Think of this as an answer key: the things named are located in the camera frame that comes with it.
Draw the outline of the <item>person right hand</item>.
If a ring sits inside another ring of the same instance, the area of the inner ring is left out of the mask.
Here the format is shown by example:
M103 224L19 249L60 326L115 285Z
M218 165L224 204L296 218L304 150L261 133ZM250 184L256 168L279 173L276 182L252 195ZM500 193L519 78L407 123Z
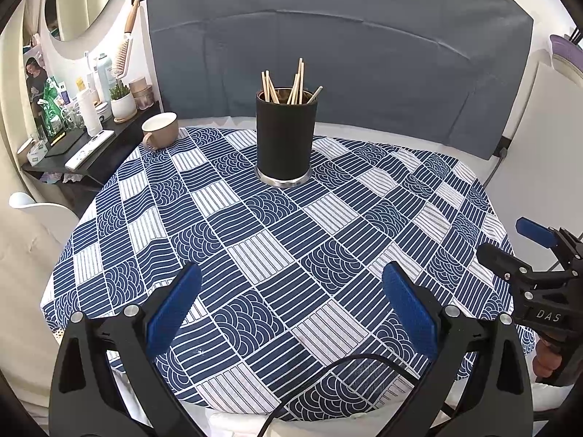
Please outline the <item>person right hand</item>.
M533 373L539 379L549 378L559 368L561 362L562 357L553 351L551 344L540 338L536 345L535 358L533 358Z

